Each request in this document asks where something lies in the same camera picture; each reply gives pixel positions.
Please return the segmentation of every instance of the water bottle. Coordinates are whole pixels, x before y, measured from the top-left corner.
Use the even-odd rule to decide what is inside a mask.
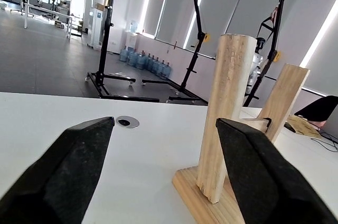
[[[164,64],[164,60],[162,60],[162,64],[158,65],[156,75],[160,77],[164,68],[165,68],[165,64]]]
[[[136,66],[137,56],[138,56],[138,53],[136,52],[136,49],[135,49],[134,52],[130,52],[129,53],[128,65],[130,65],[132,67]]]
[[[154,63],[154,55],[153,55],[153,57],[149,60],[149,62],[148,62],[148,66],[147,66],[147,70],[149,71],[149,72],[151,72],[152,71],[152,68],[153,68],[153,63]]]
[[[146,57],[146,63],[144,64],[144,68],[145,68],[145,69],[148,68],[149,61],[152,59],[150,56],[151,56],[151,55],[150,55],[150,53],[149,53],[149,55]]]
[[[127,47],[125,46],[125,48],[122,49],[121,52],[120,52],[120,61],[122,61],[122,62],[127,62],[127,59],[128,59],[129,51],[126,48]]]
[[[156,60],[153,63],[152,73],[156,73],[157,72],[158,66],[159,66],[159,61],[158,61],[158,57],[157,57]]]
[[[142,54],[137,56],[136,68],[143,70],[146,60],[147,60],[146,54],[144,53],[144,51],[142,51]]]
[[[172,68],[169,66],[169,62],[168,62],[165,68],[163,68],[160,78],[164,80],[169,79],[171,70]]]

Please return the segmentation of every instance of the black metal stand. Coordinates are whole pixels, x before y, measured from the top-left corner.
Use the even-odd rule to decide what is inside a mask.
[[[189,64],[189,67],[187,68],[187,72],[185,74],[185,77],[181,83],[181,85],[175,84],[173,82],[168,82],[168,81],[156,81],[156,80],[142,80],[142,85],[144,86],[146,83],[155,83],[155,84],[167,84],[170,85],[171,87],[177,89],[176,94],[179,95],[180,93],[183,93],[187,95],[190,98],[185,98],[185,97],[169,97],[169,100],[184,100],[184,101],[203,101],[205,100],[201,99],[200,97],[196,96],[195,94],[191,93],[190,91],[186,90],[186,84],[189,79],[190,74],[196,73],[194,71],[195,64],[197,62],[197,58],[202,46],[202,43],[205,39],[205,33],[202,31],[202,24],[201,24],[201,15],[200,15],[200,9],[198,6],[198,0],[194,0],[194,5],[195,5],[195,11],[196,11],[196,21],[197,21],[197,27],[198,27],[198,44],[196,46],[195,52],[192,56],[191,62]]]
[[[269,71],[270,66],[273,63],[273,61],[274,61],[274,59],[277,55],[276,46],[277,46],[277,40],[278,40],[278,34],[279,34],[279,28],[280,28],[280,22],[281,22],[281,14],[283,12],[283,6],[284,6],[284,0],[279,0],[279,6],[278,6],[278,10],[277,10],[277,15],[276,15],[276,23],[275,23],[274,27],[270,27],[270,26],[265,24],[265,22],[271,20],[271,17],[264,20],[262,22],[262,24],[260,25],[258,33],[260,32],[260,29],[262,28],[262,26],[267,28],[268,30],[271,31],[271,34],[273,34],[273,41],[272,41],[272,45],[271,45],[271,50],[270,50],[269,55],[268,55],[268,62],[264,66],[260,75],[257,77],[256,83],[253,86],[250,94],[248,95],[247,100],[244,103],[244,107],[249,107],[252,99],[254,99],[254,98],[259,99],[258,97],[255,96],[255,94],[256,94],[260,84],[262,83],[264,76]]]
[[[109,32],[110,27],[112,26],[111,17],[112,17],[112,6],[114,4],[114,0],[108,1],[108,6],[106,9],[107,18],[105,21],[105,33],[104,33],[104,40],[102,43],[101,48],[101,56],[100,56],[100,63],[99,63],[99,70],[97,72],[88,72],[86,81],[89,79],[92,81],[94,87],[96,88],[99,97],[103,99],[114,99],[114,100],[130,100],[130,101],[146,101],[146,102],[159,102],[157,98],[147,98],[147,97],[128,97],[128,96],[119,96],[119,95],[112,95],[107,87],[104,84],[104,79],[115,79],[115,80],[124,80],[129,81],[130,85],[136,82],[136,79],[129,78],[129,77],[119,77],[105,74],[105,65],[106,65],[106,58],[107,58],[107,47],[109,41]]]

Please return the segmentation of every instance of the white table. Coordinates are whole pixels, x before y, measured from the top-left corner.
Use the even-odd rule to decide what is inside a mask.
[[[243,110],[243,118],[259,112]],[[206,107],[0,93],[0,114],[0,197],[66,128],[128,115],[140,126],[114,127],[83,223],[195,223],[171,179],[198,164]],[[276,146],[338,216],[338,154],[286,129]]]
[[[34,9],[39,10],[39,11],[50,13],[52,15],[55,14],[55,15],[58,15],[58,16],[66,17],[68,19],[68,23],[67,23],[67,36],[66,37],[68,39],[71,38],[72,20],[73,20],[72,16],[69,16],[69,15],[66,15],[66,14],[61,14],[59,12],[52,11],[52,10],[49,10],[49,9],[46,9],[46,8],[43,8],[43,7],[34,6],[34,5],[31,5],[31,4],[28,4],[28,3],[25,3],[25,26],[24,26],[25,29],[28,28],[28,13],[30,11],[30,8],[34,8]]]

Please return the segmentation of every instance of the floor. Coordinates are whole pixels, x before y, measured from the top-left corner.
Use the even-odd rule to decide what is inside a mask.
[[[85,45],[85,36],[82,39],[73,36],[69,41],[64,30],[31,18],[27,30],[23,25],[22,16],[0,10],[0,91],[98,98],[85,77],[88,71],[98,70],[100,52]],[[116,54],[107,54],[105,72],[122,72],[136,79],[132,87],[126,81],[105,80],[114,95],[153,97],[161,102],[175,96],[167,85],[142,86],[142,79],[159,78],[120,62]],[[199,101],[194,104],[205,105]]]

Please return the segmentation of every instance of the wooden board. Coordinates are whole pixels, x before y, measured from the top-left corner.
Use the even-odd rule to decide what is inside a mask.
[[[306,68],[285,64],[258,118],[271,118],[266,136],[275,142],[309,74]]]
[[[319,132],[305,119],[290,115],[287,119],[287,122],[295,130],[295,133],[300,135],[305,135],[313,138],[322,138]]]
[[[226,176],[216,119],[239,119],[256,43],[246,35],[220,37],[197,179],[201,192],[212,203],[220,200]]]
[[[178,170],[173,184],[190,213],[200,224],[243,224],[243,216],[237,204],[229,179],[225,179],[220,201],[212,204],[196,186],[197,167]]]
[[[261,132],[265,133],[268,129],[269,120],[262,118],[243,118],[239,122],[251,126]]]

